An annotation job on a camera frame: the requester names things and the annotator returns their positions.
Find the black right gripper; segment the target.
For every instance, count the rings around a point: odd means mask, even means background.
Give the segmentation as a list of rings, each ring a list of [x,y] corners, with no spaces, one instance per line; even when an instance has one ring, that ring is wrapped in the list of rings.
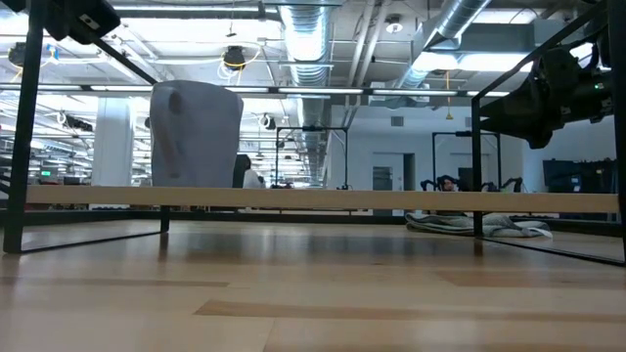
[[[567,47],[548,50],[531,69],[536,108],[519,98],[493,101],[481,108],[481,129],[525,140],[532,150],[545,148],[553,137],[551,128],[586,118],[582,96],[593,72],[579,65]]]

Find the blue-grey mug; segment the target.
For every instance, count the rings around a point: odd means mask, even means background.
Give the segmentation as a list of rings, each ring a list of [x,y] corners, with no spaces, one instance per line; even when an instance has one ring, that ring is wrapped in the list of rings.
[[[243,99],[221,86],[189,80],[154,85],[152,185],[232,187],[243,111]]]

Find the grey folded cloth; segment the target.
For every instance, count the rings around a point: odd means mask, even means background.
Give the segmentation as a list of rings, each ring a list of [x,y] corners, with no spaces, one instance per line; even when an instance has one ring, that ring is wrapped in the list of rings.
[[[406,214],[407,229],[443,235],[473,237],[473,218],[449,215]],[[482,217],[482,236],[485,238],[548,238],[553,237],[547,223],[541,221],[514,221],[510,216],[490,213]]]

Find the black ceiling device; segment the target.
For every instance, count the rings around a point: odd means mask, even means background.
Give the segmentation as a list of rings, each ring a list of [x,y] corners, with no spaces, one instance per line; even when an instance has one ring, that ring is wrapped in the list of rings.
[[[241,71],[246,66],[246,58],[241,46],[229,46],[222,57],[223,66],[231,71]]]

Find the white pillar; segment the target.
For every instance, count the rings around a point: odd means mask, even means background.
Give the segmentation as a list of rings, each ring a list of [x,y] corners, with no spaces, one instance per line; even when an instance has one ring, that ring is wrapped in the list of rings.
[[[100,98],[95,128],[92,186],[130,186],[135,117],[129,99]]]

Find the black background rig frame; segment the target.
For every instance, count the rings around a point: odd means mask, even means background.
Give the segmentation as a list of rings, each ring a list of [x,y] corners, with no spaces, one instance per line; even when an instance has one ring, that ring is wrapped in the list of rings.
[[[454,136],[455,138],[471,138],[472,132],[465,131],[455,131],[455,132],[432,132],[431,133],[431,164],[432,164],[432,181],[433,189],[435,191],[442,191],[443,186],[445,184],[445,180],[448,178],[447,176],[438,176],[436,171],[436,154],[437,154],[437,146],[436,146],[436,138],[441,136]],[[487,192],[499,192],[501,187],[503,186],[502,179],[502,151],[501,151],[501,135],[499,133],[493,132],[481,132],[481,137],[493,137],[495,139],[495,145],[493,146],[496,152],[497,159],[497,182],[484,182],[481,184],[481,191]],[[452,177],[448,178],[453,184],[456,186],[459,185],[459,181],[457,179],[453,179]]]
[[[296,153],[308,173],[311,181],[325,181],[326,157],[329,154],[329,142],[335,139],[343,151],[344,176],[340,190],[348,190],[348,128],[308,125],[301,127],[278,127],[275,137],[275,170],[274,185],[279,184],[279,151],[287,142],[295,144]]]

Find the dark wall screen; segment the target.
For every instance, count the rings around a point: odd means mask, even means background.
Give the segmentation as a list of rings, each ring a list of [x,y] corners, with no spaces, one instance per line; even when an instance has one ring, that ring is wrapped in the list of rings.
[[[549,193],[616,194],[616,161],[544,160],[544,183]]]

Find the silver ventilation duct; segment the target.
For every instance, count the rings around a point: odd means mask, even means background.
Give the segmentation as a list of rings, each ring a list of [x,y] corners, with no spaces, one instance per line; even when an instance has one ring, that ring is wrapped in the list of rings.
[[[279,12],[284,24],[285,46],[290,60],[291,80],[296,87],[329,85],[331,69],[330,22],[332,10],[322,6],[282,6]]]
[[[450,41],[457,49],[463,33],[492,0],[445,0],[440,13],[419,24],[412,40],[412,59],[395,81],[396,89],[418,89],[428,74],[437,70],[434,56],[427,50],[441,41]]]

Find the wooden shelf with black frame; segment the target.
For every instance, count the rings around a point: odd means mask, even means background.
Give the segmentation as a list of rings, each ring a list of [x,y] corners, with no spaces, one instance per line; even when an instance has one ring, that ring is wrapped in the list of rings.
[[[30,186],[27,173],[30,142],[38,94],[41,45],[49,0],[21,0],[28,13],[25,61],[22,73],[17,135],[9,181],[8,215],[4,228],[3,249],[23,254],[22,231],[24,207],[28,203],[110,203],[157,205],[160,229],[167,232],[173,205],[207,205],[229,207],[270,207],[295,209],[429,209],[468,210],[473,214],[473,234],[482,236],[485,212],[615,212],[621,215],[621,233],[626,267],[626,161],[618,164],[620,190],[609,194],[503,194],[388,191],[331,191],[278,189],[211,189],[211,188],[133,188],[133,187],[61,187]]]

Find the black metal table frame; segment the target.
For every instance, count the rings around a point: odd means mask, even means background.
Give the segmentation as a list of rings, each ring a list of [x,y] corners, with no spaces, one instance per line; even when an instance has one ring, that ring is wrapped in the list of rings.
[[[169,220],[180,221],[221,221],[221,222],[261,222],[261,223],[310,223],[310,224],[349,224],[349,225],[405,225],[406,220],[399,216],[364,216],[364,215],[304,215],[286,213],[200,213],[170,211]],[[155,220],[161,214],[152,210],[41,210],[27,211],[24,215],[26,226],[61,225],[71,223],[117,221],[117,220]],[[614,222],[548,219],[539,218],[550,229],[592,236],[621,237],[620,225]]]

